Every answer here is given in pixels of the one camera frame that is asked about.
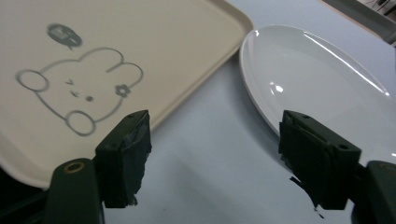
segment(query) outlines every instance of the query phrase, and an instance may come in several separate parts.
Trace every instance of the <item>rabbit ear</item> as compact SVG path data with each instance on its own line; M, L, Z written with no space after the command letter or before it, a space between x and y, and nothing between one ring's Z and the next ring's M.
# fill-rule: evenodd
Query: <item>rabbit ear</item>
M111 70L111 68L123 63L123 55L116 49L99 48L92 49L83 54L79 59L87 67L93 67L96 71Z
M16 79L24 88L30 91L46 91L50 86L49 81L35 70L22 70L17 73Z
M143 70L134 63L122 63L114 67L108 74L115 77L115 81L117 82L114 84L126 85L129 89L139 83L144 75Z

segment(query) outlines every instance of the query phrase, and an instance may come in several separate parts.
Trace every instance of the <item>white plate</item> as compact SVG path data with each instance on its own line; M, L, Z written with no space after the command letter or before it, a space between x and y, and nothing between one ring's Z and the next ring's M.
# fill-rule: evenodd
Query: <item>white plate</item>
M277 134L283 110L294 110L360 147L361 163L396 162L394 101L337 47L306 31L273 25L247 35L240 59L247 90Z

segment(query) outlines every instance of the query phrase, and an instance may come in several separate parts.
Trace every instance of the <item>white table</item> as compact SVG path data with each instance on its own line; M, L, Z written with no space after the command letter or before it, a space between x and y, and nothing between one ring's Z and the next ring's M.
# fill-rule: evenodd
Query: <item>white table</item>
M395 49L321 1L230 2L256 28L286 24L323 37L396 94ZM315 212L289 180L278 138L251 103L238 63L234 55L153 132L139 205L106 209L106 223L350 223L352 203Z

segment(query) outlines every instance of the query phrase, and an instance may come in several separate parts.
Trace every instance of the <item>tray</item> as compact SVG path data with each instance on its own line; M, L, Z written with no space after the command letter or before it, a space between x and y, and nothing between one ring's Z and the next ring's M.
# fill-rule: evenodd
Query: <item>tray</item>
M0 4L0 164L40 188L125 115L155 129L252 29L216 0Z

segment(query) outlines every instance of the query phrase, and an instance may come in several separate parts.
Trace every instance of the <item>plastic tray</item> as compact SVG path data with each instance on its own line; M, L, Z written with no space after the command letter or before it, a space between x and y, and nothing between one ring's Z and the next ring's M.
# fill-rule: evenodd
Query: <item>plastic tray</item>
M127 114L155 129L240 47L225 1L1 1L0 164L45 188Z

